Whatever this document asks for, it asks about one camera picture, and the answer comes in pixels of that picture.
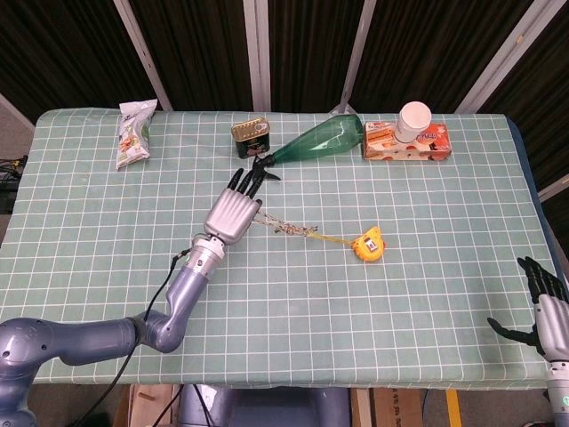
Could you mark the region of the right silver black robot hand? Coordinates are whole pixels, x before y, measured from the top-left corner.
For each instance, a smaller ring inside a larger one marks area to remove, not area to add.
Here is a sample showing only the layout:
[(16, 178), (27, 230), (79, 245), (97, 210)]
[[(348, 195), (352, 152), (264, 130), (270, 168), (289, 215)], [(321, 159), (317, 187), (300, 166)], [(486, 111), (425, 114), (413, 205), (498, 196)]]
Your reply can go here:
[(510, 330), (496, 319), (487, 322), (499, 336), (534, 347), (549, 363), (568, 362), (568, 294), (563, 283), (533, 258), (518, 258), (534, 308), (531, 332)]

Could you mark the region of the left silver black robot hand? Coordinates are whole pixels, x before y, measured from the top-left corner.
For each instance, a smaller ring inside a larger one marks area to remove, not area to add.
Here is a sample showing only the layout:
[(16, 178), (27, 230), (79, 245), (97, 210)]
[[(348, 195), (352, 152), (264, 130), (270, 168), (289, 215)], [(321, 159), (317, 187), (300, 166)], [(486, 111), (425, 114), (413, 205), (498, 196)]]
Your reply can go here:
[(256, 193), (266, 175), (263, 168), (254, 167), (247, 173), (244, 173), (244, 168), (239, 168), (207, 214), (205, 233), (228, 246), (238, 242), (260, 211), (262, 201)]

